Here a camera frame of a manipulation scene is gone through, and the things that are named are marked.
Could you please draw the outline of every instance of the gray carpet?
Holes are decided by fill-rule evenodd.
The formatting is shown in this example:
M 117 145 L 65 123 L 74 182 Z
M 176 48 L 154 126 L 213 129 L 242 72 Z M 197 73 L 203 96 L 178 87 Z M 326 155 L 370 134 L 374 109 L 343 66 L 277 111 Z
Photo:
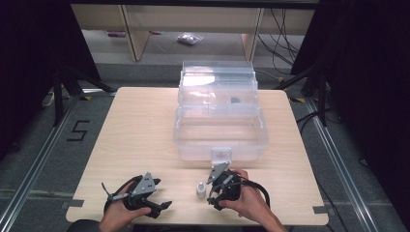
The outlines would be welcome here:
M 103 82 L 115 88 L 122 86 L 177 87 L 181 71 L 180 66 L 102 64 L 98 64 L 98 69 Z M 277 86 L 277 77 L 279 76 L 283 76 L 285 79 L 289 78 L 288 75 L 274 69 L 256 70 L 260 89 L 271 89 Z M 94 88 L 85 82 L 81 82 L 81 85 L 84 88 Z M 299 98 L 302 86 L 303 81 L 289 87 L 286 93 L 291 98 Z M 29 199 L 18 215 L 12 231 L 65 231 L 68 228 L 70 223 L 65 219 L 64 203 L 68 202 L 75 192 L 112 100 L 113 97 L 92 97 L 89 101 L 76 103 L 42 174 L 33 186 Z M 296 119 L 308 114 L 305 103 L 291 102 L 290 104 Z M 369 168 L 358 163 L 358 159 L 361 157 L 360 151 L 355 146 L 354 141 L 350 139 L 349 132 L 338 121 L 334 112 L 327 113 L 327 117 L 328 130 L 360 193 L 374 215 L 380 231 L 406 231 Z M 86 130 L 87 133 L 82 141 L 68 141 L 70 138 L 80 136 L 80 134 L 72 132 L 78 120 L 89 121 L 81 123 L 77 127 L 80 130 Z M 23 180 L 51 131 L 52 123 L 52 106 L 39 111 L 19 141 L 20 150 L 10 152 L 0 163 L 0 210 L 4 210 L 13 191 Z M 363 231 L 313 122 L 308 122 L 305 126 L 303 140 L 313 171 L 323 189 L 337 206 L 348 231 Z M 330 209 L 330 226 L 335 231 L 344 231 L 335 211 L 331 209 L 329 199 L 324 194 L 322 196 Z M 325 226 L 291 227 L 289 225 L 288 228 L 292 231 L 330 231 Z

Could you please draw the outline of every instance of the aluminum rail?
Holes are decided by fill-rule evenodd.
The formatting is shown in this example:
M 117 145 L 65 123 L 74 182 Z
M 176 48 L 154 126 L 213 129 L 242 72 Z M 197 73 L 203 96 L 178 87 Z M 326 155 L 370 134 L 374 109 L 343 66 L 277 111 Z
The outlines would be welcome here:
M 313 99 L 311 98 L 307 98 L 307 109 L 309 113 L 317 111 L 316 105 L 314 104 Z M 350 175 L 350 172 L 344 164 L 343 158 L 338 152 L 338 149 L 332 137 L 329 134 L 328 129 L 322 126 L 322 123 L 320 122 L 318 117 L 314 117 L 313 121 L 314 125 L 319 131 L 320 137 L 322 138 L 322 141 L 325 144 L 325 147 L 332 160 L 332 163 L 335 166 L 337 175 L 340 178 L 341 183 L 343 184 L 346 194 L 349 197 L 350 202 L 352 203 L 353 209 L 355 210 L 356 215 L 358 216 L 358 219 L 364 231 L 379 231 L 375 224 L 373 216 L 371 215 L 370 210 L 366 205 L 366 202 L 360 195 L 359 190 L 356 187 L 356 184 L 354 183 L 352 176 Z
M 72 112 L 73 107 L 78 102 L 79 96 L 71 97 L 66 106 L 66 113 L 64 114 L 63 118 L 61 119 L 60 123 L 51 130 L 50 135 L 48 136 L 47 140 L 45 141 L 42 149 L 37 154 L 36 159 L 34 160 L 33 164 L 31 165 L 29 171 L 27 172 L 24 180 L 18 187 L 15 195 L 13 196 L 12 200 L 10 201 L 9 205 L 6 207 L 6 210 L 0 217 L 0 229 L 2 232 L 10 231 L 12 228 L 15 219 L 18 216 L 22 206 L 25 203 L 27 196 L 30 193 L 31 187 L 35 184 L 40 173 L 43 170 L 45 163 L 48 160 L 48 157 L 61 133 L 61 130 L 64 128 L 67 119 Z

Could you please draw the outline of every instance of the plastic container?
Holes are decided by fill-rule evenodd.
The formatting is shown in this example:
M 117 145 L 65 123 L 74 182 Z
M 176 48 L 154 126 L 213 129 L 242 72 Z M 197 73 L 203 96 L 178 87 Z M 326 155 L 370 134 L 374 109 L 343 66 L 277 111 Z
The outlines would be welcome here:
M 182 160 L 257 160 L 269 143 L 250 62 L 184 62 L 178 102 Z

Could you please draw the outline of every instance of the hand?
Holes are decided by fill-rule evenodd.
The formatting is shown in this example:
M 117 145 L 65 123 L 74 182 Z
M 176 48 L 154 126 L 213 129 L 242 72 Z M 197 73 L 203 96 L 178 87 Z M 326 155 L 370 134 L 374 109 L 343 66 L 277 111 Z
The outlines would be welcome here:
M 243 178 L 248 178 L 245 170 L 234 170 Z M 267 231 L 286 231 L 278 218 L 266 204 L 257 188 L 241 186 L 241 196 L 236 201 L 221 200 L 220 206 L 232 209 L 245 217 L 261 224 Z
M 119 194 L 123 194 L 132 183 L 124 187 Z M 144 207 L 135 211 L 129 211 L 122 200 L 113 201 L 106 210 L 102 221 L 100 222 L 100 229 L 102 232 L 115 232 L 119 229 L 131 225 L 134 218 L 145 216 L 151 213 L 151 209 Z

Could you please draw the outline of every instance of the black sleeve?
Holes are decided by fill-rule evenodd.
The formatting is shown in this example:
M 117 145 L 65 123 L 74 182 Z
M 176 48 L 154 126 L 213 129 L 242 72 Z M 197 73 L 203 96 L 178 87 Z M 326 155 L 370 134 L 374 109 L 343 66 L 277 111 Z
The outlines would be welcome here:
M 101 232 L 99 221 L 90 219 L 80 219 L 74 222 L 67 232 Z

